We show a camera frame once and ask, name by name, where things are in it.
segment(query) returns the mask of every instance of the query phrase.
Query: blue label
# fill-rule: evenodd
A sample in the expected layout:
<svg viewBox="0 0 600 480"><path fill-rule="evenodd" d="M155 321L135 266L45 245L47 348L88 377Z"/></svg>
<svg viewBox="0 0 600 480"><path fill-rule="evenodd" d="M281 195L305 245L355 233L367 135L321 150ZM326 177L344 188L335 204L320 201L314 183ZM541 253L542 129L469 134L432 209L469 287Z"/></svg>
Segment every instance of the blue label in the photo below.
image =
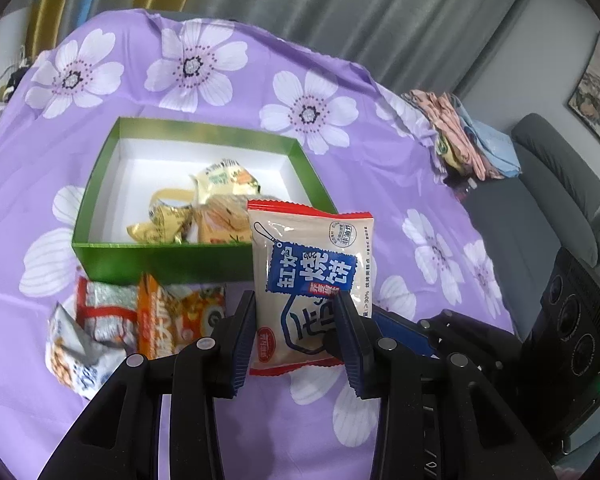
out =
<svg viewBox="0 0 600 480"><path fill-rule="evenodd" d="M269 267L269 292L326 298L339 290L350 291L358 259L290 242L273 247Z"/></svg>

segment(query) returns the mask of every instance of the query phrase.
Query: green box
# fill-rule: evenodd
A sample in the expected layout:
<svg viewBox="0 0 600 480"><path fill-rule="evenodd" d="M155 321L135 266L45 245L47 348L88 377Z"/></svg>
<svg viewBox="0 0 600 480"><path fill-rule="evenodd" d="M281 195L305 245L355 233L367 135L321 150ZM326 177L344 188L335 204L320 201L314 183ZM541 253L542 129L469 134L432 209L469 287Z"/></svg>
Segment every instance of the green box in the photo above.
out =
<svg viewBox="0 0 600 480"><path fill-rule="evenodd" d="M148 197L157 189L192 186L191 174L225 156L253 174L263 194L337 213L295 139L212 124L119 118L91 172L75 224L72 247L88 277L119 285L136 284L142 272L164 284L252 280L250 243L149 245L126 234L128 224L148 221Z"/></svg>

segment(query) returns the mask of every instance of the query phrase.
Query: white wall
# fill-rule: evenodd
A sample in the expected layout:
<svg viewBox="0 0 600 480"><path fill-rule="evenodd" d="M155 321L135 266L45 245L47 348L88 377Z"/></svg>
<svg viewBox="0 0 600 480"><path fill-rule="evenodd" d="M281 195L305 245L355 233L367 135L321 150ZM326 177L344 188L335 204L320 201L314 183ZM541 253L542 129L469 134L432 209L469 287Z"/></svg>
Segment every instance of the white wall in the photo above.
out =
<svg viewBox="0 0 600 480"><path fill-rule="evenodd" d="M503 132L529 113L542 115L600 179L600 142L566 106L599 31L593 11L576 0L530 0L462 102Z"/></svg>

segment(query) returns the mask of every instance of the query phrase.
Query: pink cloth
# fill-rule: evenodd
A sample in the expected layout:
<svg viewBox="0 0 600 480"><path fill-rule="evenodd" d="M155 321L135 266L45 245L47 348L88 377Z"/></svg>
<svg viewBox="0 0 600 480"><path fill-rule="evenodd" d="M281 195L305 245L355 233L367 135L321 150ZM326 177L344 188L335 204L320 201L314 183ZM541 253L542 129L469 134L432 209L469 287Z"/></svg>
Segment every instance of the pink cloth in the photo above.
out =
<svg viewBox="0 0 600 480"><path fill-rule="evenodd" d="M467 137L460 124L460 117L458 117L447 94L438 97L433 92L412 90L411 97L426 113L431 124L441 135L446 137L458 160L472 168L476 177L480 180L484 180L486 177L502 178L500 172L476 149Z"/></svg>

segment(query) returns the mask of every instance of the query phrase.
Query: gray sofa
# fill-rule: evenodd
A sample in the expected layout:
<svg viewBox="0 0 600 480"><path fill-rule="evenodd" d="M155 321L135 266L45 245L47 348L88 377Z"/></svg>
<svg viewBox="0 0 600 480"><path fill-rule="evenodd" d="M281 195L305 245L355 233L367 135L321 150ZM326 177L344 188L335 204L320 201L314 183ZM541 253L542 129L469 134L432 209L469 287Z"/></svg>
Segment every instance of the gray sofa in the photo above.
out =
<svg viewBox="0 0 600 480"><path fill-rule="evenodd" d="M520 339L540 311L540 297L561 245L600 277L600 180L545 119L524 117L511 137L522 173L485 182L463 202L493 259L503 302ZM584 470L600 450L600 408L568 443L561 465Z"/></svg>

